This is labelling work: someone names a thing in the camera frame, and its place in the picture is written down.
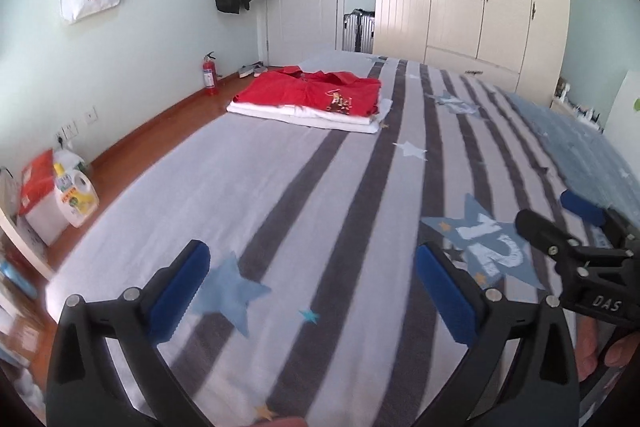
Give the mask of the yellow detergent jug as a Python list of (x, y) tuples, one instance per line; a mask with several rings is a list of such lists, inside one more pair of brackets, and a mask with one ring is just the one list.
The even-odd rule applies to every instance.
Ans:
[(56, 205), (63, 217), (79, 229), (98, 210), (99, 196), (85, 173), (53, 165)]

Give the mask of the silver suitcase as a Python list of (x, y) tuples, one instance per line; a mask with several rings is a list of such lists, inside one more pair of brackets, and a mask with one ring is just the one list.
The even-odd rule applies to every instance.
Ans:
[(343, 46), (348, 52), (371, 54), (375, 12), (354, 9), (343, 16)]

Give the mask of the grey slippers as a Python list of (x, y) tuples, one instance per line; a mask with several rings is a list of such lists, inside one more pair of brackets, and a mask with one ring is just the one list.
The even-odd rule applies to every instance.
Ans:
[(263, 62), (256, 62), (253, 64), (243, 65), (238, 70), (238, 75), (240, 78), (246, 78), (248, 76), (259, 76), (262, 75), (263, 72), (267, 72), (268, 67)]

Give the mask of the red and white box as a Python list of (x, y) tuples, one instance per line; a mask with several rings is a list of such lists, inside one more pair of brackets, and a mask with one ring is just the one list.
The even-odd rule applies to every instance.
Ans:
[(22, 171), (18, 214), (47, 246), (55, 243), (68, 227), (68, 221), (58, 209), (54, 180), (53, 150), (50, 148)]

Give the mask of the striped grey bed sheet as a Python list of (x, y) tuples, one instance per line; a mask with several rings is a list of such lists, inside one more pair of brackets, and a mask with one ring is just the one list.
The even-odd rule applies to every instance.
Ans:
[(535, 301), (561, 280), (516, 236), (521, 209), (590, 245), (603, 236), (561, 206), (561, 173), (499, 89), (355, 53), (306, 69), (380, 80), (393, 106), (378, 133), (217, 118), (107, 208), (49, 283), (47, 309), (58, 319), (70, 295), (141, 286), (198, 239), (207, 277), (160, 353), (213, 424), (407, 426), (464, 352), (416, 247), (434, 242), (480, 285)]

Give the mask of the red fire extinguisher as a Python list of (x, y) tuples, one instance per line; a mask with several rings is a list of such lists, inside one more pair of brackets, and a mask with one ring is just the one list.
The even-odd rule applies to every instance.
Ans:
[(206, 93), (210, 96), (216, 95), (219, 90), (216, 58), (213, 52), (209, 52), (203, 57), (202, 74)]

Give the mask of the white shelf unit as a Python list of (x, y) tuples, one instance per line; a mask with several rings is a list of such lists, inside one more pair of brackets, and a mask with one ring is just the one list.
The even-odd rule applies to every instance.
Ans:
[(47, 332), (38, 309), (36, 273), (14, 244), (17, 184), (1, 169), (1, 364), (18, 395), (36, 414), (46, 408), (47, 369), (41, 365)]

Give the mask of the blue blanket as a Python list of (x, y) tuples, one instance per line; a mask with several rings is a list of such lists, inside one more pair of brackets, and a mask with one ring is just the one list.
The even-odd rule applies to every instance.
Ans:
[(602, 133), (515, 93), (504, 97), (532, 129), (570, 191), (639, 222), (639, 178)]

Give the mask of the folded white polo shirt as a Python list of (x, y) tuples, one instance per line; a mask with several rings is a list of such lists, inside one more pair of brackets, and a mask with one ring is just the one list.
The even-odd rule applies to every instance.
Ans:
[(231, 102), (227, 106), (227, 112), (309, 128), (375, 134), (380, 130), (382, 121), (390, 113), (392, 106), (393, 102), (389, 98), (383, 98), (378, 106), (378, 113), (371, 117), (330, 113), (305, 106), (267, 106), (239, 102)]

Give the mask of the red polo shirt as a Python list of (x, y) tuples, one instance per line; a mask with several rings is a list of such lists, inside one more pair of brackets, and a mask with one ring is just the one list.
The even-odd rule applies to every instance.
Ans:
[(256, 77), (233, 101), (260, 106), (300, 106), (354, 117), (378, 113), (381, 81), (351, 72), (303, 72), (297, 66)]

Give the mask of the white wall socket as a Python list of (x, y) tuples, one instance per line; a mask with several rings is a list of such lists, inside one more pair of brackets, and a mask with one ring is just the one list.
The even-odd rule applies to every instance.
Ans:
[(55, 131), (54, 137), (55, 141), (63, 146), (64, 144), (73, 141), (73, 139), (76, 139), (78, 135), (79, 129), (77, 122), (70, 120), (69, 122), (66, 122), (66, 124), (62, 124), (62, 126)]

